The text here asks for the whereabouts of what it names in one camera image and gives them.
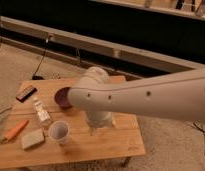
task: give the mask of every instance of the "food item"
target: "food item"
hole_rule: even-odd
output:
[[[20,102],[24,102],[27,98],[29,98],[36,91],[37,89],[34,86],[29,85],[28,87],[26,87],[24,90],[20,91],[17,94],[16,99],[19,100]]]

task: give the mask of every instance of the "white cup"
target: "white cup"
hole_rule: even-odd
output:
[[[56,121],[49,127],[49,137],[59,144],[66,144],[69,134],[69,125],[65,121]]]

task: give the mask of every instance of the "carrot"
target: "carrot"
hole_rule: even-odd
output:
[[[8,131],[5,135],[4,138],[7,141],[10,141],[13,139],[15,136],[17,136],[18,133],[28,124],[29,120],[25,120],[17,124],[14,128],[12,128],[10,131]]]

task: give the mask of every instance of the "white sponge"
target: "white sponge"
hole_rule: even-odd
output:
[[[44,135],[42,129],[38,129],[36,131],[32,131],[27,135],[23,136],[21,139],[22,148],[28,149],[36,144],[40,144],[44,141]]]

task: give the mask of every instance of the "small bottle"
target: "small bottle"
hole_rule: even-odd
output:
[[[37,112],[37,116],[38,116],[40,123],[44,127],[48,127],[52,123],[49,113],[44,108],[42,101],[40,101],[37,97],[34,97],[33,101],[34,101],[34,108]]]

